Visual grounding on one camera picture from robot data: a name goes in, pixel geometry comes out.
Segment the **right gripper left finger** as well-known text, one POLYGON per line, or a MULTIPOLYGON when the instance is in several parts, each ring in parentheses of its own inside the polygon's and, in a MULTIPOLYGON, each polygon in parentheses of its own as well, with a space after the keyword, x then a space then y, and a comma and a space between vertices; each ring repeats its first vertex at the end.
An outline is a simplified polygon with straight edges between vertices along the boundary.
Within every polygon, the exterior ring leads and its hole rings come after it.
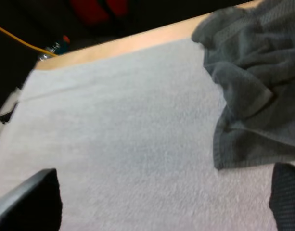
POLYGON ((0 197, 0 231, 58 231, 62 210, 57 170, 43 169, 0 197))

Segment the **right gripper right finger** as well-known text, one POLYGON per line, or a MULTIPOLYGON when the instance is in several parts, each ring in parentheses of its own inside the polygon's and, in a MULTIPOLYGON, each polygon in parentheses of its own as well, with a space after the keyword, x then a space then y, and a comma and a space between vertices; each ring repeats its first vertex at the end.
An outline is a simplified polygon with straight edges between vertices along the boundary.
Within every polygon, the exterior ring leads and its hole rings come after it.
POLYGON ((276 163, 269 199, 277 230, 295 231, 295 166, 276 163))

